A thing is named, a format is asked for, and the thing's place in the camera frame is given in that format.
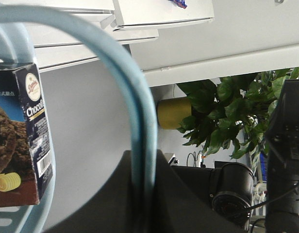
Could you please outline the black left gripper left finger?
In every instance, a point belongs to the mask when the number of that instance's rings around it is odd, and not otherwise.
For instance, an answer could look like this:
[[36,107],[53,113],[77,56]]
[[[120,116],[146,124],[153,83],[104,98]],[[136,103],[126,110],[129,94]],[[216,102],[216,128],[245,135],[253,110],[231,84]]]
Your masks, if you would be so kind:
[[48,233],[134,233],[135,211],[131,151],[124,151],[102,188]]

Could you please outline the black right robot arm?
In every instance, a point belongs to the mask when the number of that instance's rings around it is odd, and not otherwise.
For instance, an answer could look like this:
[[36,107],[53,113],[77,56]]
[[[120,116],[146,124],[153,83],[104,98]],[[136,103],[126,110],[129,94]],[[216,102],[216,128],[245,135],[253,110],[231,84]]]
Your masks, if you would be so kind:
[[[299,79],[284,82],[266,141],[266,232],[299,233]],[[152,231],[245,233],[252,187],[253,174],[243,164],[170,166],[158,152]]]

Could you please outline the left gripper black right-side own right finger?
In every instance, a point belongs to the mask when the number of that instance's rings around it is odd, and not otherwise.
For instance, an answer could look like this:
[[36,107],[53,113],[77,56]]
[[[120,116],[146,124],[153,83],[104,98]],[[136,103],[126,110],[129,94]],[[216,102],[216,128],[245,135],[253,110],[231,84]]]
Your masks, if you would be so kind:
[[221,217],[184,184],[161,150],[156,155],[156,175],[151,213],[153,233],[242,233]]

